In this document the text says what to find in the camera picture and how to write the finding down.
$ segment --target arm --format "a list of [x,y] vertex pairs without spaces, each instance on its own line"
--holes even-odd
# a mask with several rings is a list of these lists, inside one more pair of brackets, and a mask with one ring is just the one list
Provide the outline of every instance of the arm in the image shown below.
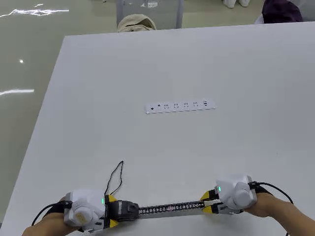
[[28,227],[22,236],[65,236],[78,230],[63,222],[63,213],[50,213],[34,226]]
[[315,221],[304,215],[293,204],[284,202],[267,193],[257,195],[258,202],[245,211],[259,217],[271,216],[291,236],[314,236]]

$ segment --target white table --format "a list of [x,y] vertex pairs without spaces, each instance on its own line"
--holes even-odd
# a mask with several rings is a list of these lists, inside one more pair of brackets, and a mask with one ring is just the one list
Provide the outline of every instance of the white table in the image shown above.
[[[118,199],[194,201],[215,179],[247,173],[315,218],[314,51],[315,23],[66,37],[0,235],[20,235],[68,191],[104,188],[120,160]],[[217,109],[144,112],[147,102],[203,97]],[[284,230],[244,213],[139,220],[106,233],[148,234]]]

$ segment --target white sneaker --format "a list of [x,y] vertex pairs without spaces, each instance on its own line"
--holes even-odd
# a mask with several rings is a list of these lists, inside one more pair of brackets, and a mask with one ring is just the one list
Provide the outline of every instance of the white sneaker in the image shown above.
[[240,3],[240,5],[242,7],[248,7],[248,4],[250,4],[251,0],[238,0],[238,2]]
[[233,9],[236,0],[223,0],[222,2],[223,2],[223,4],[226,5],[228,8]]

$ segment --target purple object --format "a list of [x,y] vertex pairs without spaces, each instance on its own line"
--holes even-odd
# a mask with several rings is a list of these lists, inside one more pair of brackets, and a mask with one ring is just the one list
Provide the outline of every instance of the purple object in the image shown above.
[[303,21],[300,9],[288,0],[266,0],[262,16],[265,24]]

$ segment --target chair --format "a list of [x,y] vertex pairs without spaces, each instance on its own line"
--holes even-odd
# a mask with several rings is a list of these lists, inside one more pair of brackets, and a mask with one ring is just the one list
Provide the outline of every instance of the chair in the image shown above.
[[158,30],[180,29],[184,0],[116,0],[117,25],[130,14],[150,17]]

